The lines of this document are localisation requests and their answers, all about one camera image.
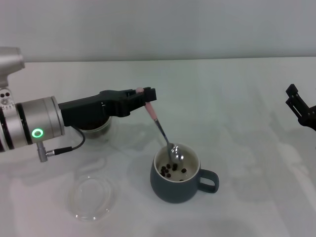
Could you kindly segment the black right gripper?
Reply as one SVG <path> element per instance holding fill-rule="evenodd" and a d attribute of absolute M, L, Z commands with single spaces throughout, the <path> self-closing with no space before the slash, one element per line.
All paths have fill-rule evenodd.
<path fill-rule="evenodd" d="M 308 107 L 303 99 L 298 94 L 298 89 L 294 84 L 291 84 L 286 90 L 288 99 L 286 104 L 295 114 L 298 122 L 305 127 L 316 130 L 316 107 Z"/>

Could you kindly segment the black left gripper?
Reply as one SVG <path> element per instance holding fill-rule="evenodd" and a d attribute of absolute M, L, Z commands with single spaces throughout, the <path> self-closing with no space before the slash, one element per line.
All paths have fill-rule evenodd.
<path fill-rule="evenodd" d="M 65 126 L 80 127 L 107 117 L 126 117 L 130 115 L 127 107 L 138 109 L 156 99 L 154 88 L 144 88 L 140 92 L 135 89 L 105 90 L 94 96 L 59 103 L 58 106 Z"/>

